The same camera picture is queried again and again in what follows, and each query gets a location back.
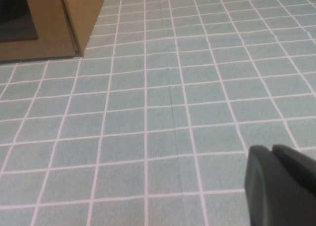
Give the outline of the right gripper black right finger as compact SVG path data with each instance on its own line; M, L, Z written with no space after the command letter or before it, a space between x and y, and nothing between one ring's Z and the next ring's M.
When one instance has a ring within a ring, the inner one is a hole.
M273 155L302 187L316 186L316 161L285 145L273 145Z

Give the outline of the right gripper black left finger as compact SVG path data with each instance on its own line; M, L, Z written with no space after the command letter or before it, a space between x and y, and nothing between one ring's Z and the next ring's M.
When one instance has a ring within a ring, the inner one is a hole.
M316 187L302 187L265 146L251 146L245 194L252 226L314 226Z

